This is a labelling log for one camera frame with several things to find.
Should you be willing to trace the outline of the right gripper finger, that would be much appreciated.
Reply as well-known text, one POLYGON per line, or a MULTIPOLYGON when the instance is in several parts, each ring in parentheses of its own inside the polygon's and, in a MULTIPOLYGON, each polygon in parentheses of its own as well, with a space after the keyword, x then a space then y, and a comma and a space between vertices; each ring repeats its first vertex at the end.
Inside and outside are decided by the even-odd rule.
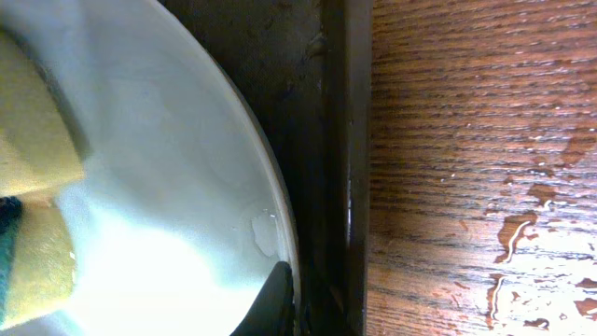
POLYGON ((294 329, 294 287, 290 265, 277 262, 243 321, 231 336, 289 336, 294 329))

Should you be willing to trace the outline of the white plate small teal spot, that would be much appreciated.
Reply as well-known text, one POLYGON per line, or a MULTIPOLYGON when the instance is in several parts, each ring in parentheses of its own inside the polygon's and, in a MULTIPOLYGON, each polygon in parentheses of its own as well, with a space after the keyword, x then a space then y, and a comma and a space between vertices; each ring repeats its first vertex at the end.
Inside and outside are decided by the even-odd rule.
POLYGON ((57 203, 75 293, 30 323, 66 335, 231 335, 296 231, 251 108, 157 1, 5 1, 82 156, 57 203))

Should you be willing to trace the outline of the green and yellow sponge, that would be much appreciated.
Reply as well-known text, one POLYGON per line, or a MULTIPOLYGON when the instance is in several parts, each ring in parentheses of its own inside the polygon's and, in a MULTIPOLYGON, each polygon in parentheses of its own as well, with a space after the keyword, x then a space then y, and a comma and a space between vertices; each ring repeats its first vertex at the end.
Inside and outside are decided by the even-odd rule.
POLYGON ((45 79, 1 34, 1 327, 62 308, 76 279, 54 199, 83 168, 45 79))

